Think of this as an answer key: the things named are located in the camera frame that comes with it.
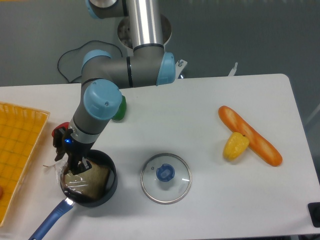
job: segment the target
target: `blue pan handle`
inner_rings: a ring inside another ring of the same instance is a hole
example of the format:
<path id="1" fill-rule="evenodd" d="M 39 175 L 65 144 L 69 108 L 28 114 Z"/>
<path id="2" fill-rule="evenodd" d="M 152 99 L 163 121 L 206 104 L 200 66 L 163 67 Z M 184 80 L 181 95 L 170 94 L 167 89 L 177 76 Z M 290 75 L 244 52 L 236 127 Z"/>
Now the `blue pan handle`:
<path id="1" fill-rule="evenodd" d="M 75 202 L 69 198 L 62 200 L 38 227 L 34 234 L 32 234 L 29 240 L 43 239 L 43 237 L 49 232 L 56 221 L 73 208 L 74 203 Z"/>

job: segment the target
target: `glass lid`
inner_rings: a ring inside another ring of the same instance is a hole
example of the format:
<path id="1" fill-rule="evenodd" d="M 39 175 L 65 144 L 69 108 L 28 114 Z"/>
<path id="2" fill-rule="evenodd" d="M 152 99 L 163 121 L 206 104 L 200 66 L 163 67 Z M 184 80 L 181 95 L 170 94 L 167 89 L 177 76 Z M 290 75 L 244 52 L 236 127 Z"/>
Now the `glass lid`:
<path id="1" fill-rule="evenodd" d="M 161 153 L 150 158 L 144 165 L 141 176 L 143 192 L 159 204 L 180 201 L 191 187 L 191 171 L 179 156 Z"/>

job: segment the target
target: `silver metal tube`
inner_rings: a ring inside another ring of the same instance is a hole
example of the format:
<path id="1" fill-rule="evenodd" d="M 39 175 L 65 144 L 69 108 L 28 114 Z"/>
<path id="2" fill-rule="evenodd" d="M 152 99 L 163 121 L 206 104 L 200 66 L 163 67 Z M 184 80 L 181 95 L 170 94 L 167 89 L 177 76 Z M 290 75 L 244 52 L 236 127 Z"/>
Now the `silver metal tube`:
<path id="1" fill-rule="evenodd" d="M 158 0 L 127 0 L 132 47 L 163 45 Z"/>
<path id="2" fill-rule="evenodd" d="M 89 0 L 93 5 L 98 8 L 106 9 L 112 7 L 118 0 Z"/>

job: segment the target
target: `blue lid knob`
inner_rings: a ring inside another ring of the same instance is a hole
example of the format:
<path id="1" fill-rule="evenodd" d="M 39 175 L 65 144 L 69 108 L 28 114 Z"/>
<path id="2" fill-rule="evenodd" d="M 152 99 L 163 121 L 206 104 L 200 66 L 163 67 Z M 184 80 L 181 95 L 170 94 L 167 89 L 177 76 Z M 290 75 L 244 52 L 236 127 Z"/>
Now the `blue lid knob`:
<path id="1" fill-rule="evenodd" d="M 155 174 L 161 182 L 166 183 L 175 177 L 175 169 L 170 164 L 164 163 L 161 167 L 156 169 Z"/>

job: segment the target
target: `black cable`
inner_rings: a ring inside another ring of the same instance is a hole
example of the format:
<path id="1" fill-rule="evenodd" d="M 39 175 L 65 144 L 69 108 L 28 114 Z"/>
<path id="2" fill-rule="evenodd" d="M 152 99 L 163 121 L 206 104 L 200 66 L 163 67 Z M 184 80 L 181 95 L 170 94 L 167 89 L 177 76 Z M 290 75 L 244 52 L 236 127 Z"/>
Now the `black cable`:
<path id="1" fill-rule="evenodd" d="M 110 42 L 105 42 L 105 41 L 100 41 L 100 40 L 91 40 L 91 41 L 88 41 L 86 42 L 85 44 L 83 44 L 82 46 L 78 47 L 78 48 L 75 48 L 75 49 L 72 49 L 72 50 L 69 50 L 69 51 L 66 51 L 64 54 L 61 55 L 61 57 L 59 58 L 58 60 L 58 63 L 57 63 L 57 69 L 58 69 L 58 72 L 61 74 L 61 76 L 68 82 L 68 84 L 73 84 L 75 83 L 76 80 L 78 80 L 79 78 L 81 78 L 81 76 L 77 76 L 75 79 L 73 80 L 69 80 L 61 71 L 60 71 L 60 68 L 59 68 L 59 63 L 60 63 L 60 60 L 63 58 L 64 55 L 70 53 L 70 52 L 73 52 L 73 51 L 77 51 L 77 50 L 80 50 L 82 49 L 84 46 L 90 44 L 90 43 L 101 43 L 101 44 L 106 44 L 106 45 L 111 45 L 115 48 L 117 48 L 121 54 L 121 57 L 123 57 L 123 53 L 120 49 L 120 47 L 118 47 L 117 45 L 113 44 L 113 43 L 110 43 Z"/>

